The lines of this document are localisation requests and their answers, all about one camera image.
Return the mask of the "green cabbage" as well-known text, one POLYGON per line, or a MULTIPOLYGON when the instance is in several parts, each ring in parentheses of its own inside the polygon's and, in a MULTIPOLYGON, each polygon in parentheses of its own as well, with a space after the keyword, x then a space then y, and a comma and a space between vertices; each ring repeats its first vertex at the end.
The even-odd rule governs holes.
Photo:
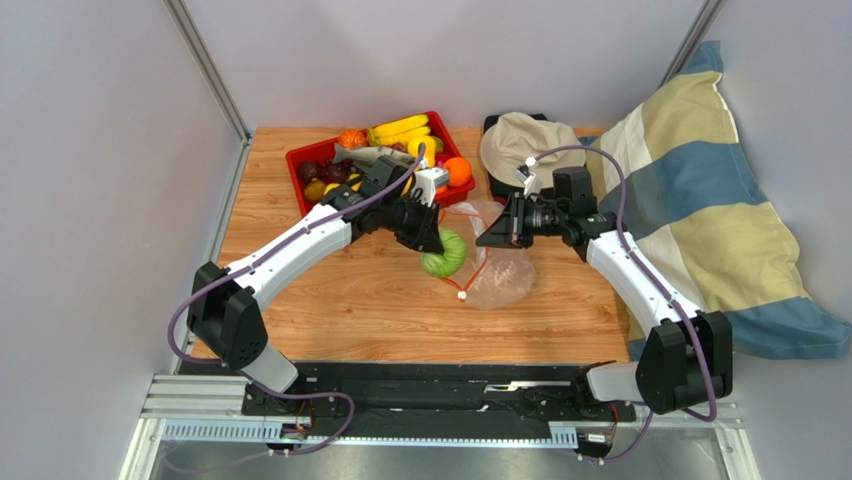
POLYGON ((444 251, 440 254, 421 253, 420 265, 423 271, 434 278, 448 278, 455 275, 467 259, 467 244, 454 230, 440 227, 439 239, 444 251))

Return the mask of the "clear zip top bag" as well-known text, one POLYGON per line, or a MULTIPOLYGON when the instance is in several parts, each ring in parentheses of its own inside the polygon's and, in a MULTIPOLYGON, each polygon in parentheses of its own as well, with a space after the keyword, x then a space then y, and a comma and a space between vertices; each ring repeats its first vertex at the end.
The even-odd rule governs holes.
POLYGON ((478 247, 477 237, 494 223, 503 206, 493 200, 471 200, 441 212, 440 226, 457 233, 467 255, 460 269, 443 282, 456 290, 456 298, 479 310, 492 310, 526 297, 536 280, 536 270, 526 251, 478 247))

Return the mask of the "grey fish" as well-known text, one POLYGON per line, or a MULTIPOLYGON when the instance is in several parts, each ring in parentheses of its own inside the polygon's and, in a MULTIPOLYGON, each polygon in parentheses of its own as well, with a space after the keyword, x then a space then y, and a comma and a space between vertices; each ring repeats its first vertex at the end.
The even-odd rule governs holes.
POLYGON ((410 166, 416 158, 406 152, 402 152, 386 146, 366 146, 355 149, 347 149, 339 143, 334 144, 334 157, 332 164, 345 163, 351 160, 360 170, 369 170, 381 157, 387 156, 403 162, 410 166))

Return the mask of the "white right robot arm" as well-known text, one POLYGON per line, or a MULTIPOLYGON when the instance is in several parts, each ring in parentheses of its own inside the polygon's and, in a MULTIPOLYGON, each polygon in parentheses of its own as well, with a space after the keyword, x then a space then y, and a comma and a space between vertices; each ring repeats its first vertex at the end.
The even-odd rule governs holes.
POLYGON ((733 390, 733 332, 720 312, 681 294, 645 258, 613 212, 601 212, 583 167, 554 171, 554 195, 528 162, 515 176, 523 189, 508 197, 479 247, 526 249, 537 237, 558 237, 600 273, 638 320, 645 335, 640 357, 582 368, 579 390, 589 403, 641 403, 656 414, 705 403, 706 418, 733 390))

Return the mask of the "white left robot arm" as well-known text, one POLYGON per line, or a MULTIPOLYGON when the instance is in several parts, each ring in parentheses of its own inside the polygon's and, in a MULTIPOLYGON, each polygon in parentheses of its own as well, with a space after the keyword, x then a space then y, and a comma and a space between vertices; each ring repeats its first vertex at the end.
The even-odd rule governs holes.
POLYGON ((269 391, 287 392, 297 367, 272 346, 263 312, 290 283, 325 257, 379 229, 418 253, 443 252, 435 197, 449 175, 422 160, 380 157, 323 195, 305 217, 254 253, 200 267, 192 294, 177 310, 217 362, 269 391))

